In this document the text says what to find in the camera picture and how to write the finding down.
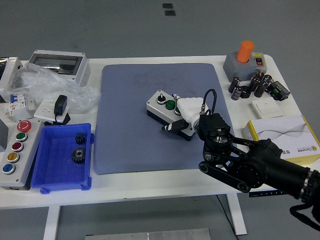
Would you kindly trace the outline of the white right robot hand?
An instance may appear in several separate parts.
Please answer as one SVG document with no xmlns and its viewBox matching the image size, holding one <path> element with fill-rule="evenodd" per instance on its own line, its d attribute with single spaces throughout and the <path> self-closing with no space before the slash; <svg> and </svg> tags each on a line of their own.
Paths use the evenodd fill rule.
<svg viewBox="0 0 320 240">
<path fill-rule="evenodd" d="M 179 132 L 191 125 L 192 130 L 197 133 L 200 114 L 204 114 L 209 109 L 204 103 L 204 99 L 202 97 L 180 97 L 177 94 L 173 94 L 173 97 L 182 119 L 164 125 L 161 129 L 167 132 Z"/>
</svg>

